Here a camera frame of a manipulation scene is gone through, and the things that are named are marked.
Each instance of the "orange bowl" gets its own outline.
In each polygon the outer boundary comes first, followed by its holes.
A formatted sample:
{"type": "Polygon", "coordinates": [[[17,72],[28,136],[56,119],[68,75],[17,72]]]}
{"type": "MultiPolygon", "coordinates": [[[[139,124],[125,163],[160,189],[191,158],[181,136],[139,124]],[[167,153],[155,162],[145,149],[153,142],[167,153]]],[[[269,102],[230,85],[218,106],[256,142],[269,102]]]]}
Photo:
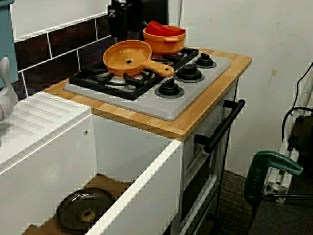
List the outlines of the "orange bowl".
{"type": "Polygon", "coordinates": [[[162,37],[155,36],[143,30],[145,42],[151,47],[155,55],[172,55],[180,52],[184,48],[186,32],[178,36],[162,37]]]}

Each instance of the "bamboo countertop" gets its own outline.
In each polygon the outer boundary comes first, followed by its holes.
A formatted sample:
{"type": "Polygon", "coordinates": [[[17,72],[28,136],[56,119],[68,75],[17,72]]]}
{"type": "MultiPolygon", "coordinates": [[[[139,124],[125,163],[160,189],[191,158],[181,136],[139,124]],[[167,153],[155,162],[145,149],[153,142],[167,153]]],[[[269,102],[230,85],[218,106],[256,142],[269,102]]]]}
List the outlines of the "bamboo countertop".
{"type": "Polygon", "coordinates": [[[251,64],[251,58],[248,56],[201,48],[199,48],[199,50],[199,53],[204,52],[210,55],[228,58],[231,61],[231,66],[174,121],[164,121],[155,117],[66,92],[63,90],[63,86],[66,82],[68,82],[68,79],[45,89],[44,92],[90,106],[92,113],[95,115],[174,140],[184,141],[199,124],[199,122],[214,107],[214,105],[220,101],[231,85],[238,80],[240,75],[251,64]]]}

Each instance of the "frying pan handle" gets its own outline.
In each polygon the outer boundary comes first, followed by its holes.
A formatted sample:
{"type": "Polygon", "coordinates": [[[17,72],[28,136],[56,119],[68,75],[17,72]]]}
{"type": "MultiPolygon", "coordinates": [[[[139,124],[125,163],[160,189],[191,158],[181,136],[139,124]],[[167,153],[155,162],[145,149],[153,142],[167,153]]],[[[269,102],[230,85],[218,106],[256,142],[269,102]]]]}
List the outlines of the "frying pan handle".
{"type": "Polygon", "coordinates": [[[155,62],[153,60],[147,60],[143,66],[146,69],[152,70],[153,72],[156,72],[157,74],[160,74],[162,77],[170,77],[174,74],[174,69],[171,66],[164,65],[158,62],[155,62]]]}

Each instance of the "white grout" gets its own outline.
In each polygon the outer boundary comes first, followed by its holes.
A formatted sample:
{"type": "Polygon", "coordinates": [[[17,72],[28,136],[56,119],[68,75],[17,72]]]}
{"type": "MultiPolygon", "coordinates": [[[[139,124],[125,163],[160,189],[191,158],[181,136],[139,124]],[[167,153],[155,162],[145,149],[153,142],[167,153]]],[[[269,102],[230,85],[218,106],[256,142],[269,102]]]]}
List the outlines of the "white grout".
{"type": "Polygon", "coordinates": [[[99,42],[99,41],[101,41],[101,40],[103,40],[103,39],[106,39],[106,38],[108,38],[108,37],[110,37],[110,36],[111,36],[111,35],[106,36],[106,37],[104,37],[104,38],[101,38],[101,39],[99,39],[99,40],[96,40],[96,41],[94,41],[94,42],[88,43],[88,44],[83,45],[83,46],[81,46],[81,47],[78,47],[78,48],[76,48],[76,49],[70,50],[70,51],[65,52],[65,53],[63,53],[63,54],[57,55],[57,56],[55,56],[55,57],[53,57],[53,58],[51,58],[51,59],[47,59],[47,60],[45,60],[45,61],[39,62],[39,63],[37,63],[37,64],[35,64],[35,65],[29,66],[28,68],[23,69],[23,70],[20,70],[20,71],[18,71],[18,72],[23,72],[23,71],[25,71],[25,70],[28,70],[28,69],[31,69],[31,68],[36,67],[36,66],[38,66],[38,65],[41,65],[41,64],[43,64],[43,63],[45,63],[45,62],[47,62],[47,61],[51,61],[51,60],[54,60],[55,58],[58,58],[58,57],[60,57],[60,56],[63,56],[63,55],[72,53],[72,52],[74,52],[74,51],[76,51],[76,50],[79,50],[79,49],[81,49],[81,48],[84,48],[84,47],[86,47],[86,46],[89,46],[89,45],[91,45],[91,44],[93,44],[93,43],[99,42]]]}
{"type": "Polygon", "coordinates": [[[78,61],[78,70],[80,72],[80,62],[79,62],[79,54],[78,54],[78,50],[76,50],[77,52],[77,61],[78,61]]]}
{"type": "Polygon", "coordinates": [[[22,78],[23,78],[23,83],[24,83],[24,88],[25,88],[25,92],[26,92],[26,97],[28,97],[28,92],[27,92],[27,87],[26,87],[26,82],[25,82],[23,71],[21,72],[21,74],[22,74],[22,78]]]}
{"type": "Polygon", "coordinates": [[[48,34],[48,33],[47,33],[47,39],[48,39],[48,46],[49,46],[50,58],[52,58],[51,44],[50,44],[49,34],[48,34]]]}
{"type": "Polygon", "coordinates": [[[44,30],[33,32],[31,34],[25,34],[25,35],[22,35],[22,36],[20,36],[20,37],[18,37],[16,39],[14,39],[14,42],[15,43],[22,42],[22,41],[25,41],[26,39],[29,39],[29,38],[33,38],[33,37],[36,37],[36,36],[39,36],[39,35],[42,35],[42,34],[45,34],[45,33],[50,33],[52,31],[55,31],[55,30],[58,30],[58,29],[62,29],[62,28],[66,28],[66,27],[69,27],[69,26],[72,26],[72,25],[75,25],[75,24],[78,24],[78,23],[81,23],[81,22],[88,21],[90,19],[95,19],[95,18],[98,18],[98,17],[101,17],[101,16],[105,16],[105,15],[107,15],[107,13],[108,13],[107,11],[100,12],[100,13],[92,15],[92,16],[87,16],[87,17],[84,17],[84,18],[80,18],[78,20],[74,20],[74,21],[68,22],[68,23],[63,23],[63,24],[60,24],[60,25],[56,25],[56,26],[53,26],[53,27],[50,27],[50,28],[47,28],[47,29],[44,29],[44,30]]]}
{"type": "Polygon", "coordinates": [[[94,18],[94,28],[96,30],[96,40],[98,40],[97,20],[94,18]]]}

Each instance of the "cardboard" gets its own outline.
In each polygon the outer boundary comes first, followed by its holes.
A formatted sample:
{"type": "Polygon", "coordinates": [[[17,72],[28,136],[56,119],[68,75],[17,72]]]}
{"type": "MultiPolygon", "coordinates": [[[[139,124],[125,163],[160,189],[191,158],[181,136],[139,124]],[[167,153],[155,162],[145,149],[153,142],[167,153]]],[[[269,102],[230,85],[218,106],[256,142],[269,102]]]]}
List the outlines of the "cardboard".
{"type": "MultiPolygon", "coordinates": [[[[108,190],[117,200],[130,186],[131,183],[123,183],[110,179],[101,174],[97,174],[92,180],[90,180],[84,188],[103,188],[108,190]]],[[[45,222],[41,227],[36,227],[35,225],[30,225],[23,235],[73,235],[73,233],[68,233],[63,231],[56,224],[54,217],[45,222]]]]}

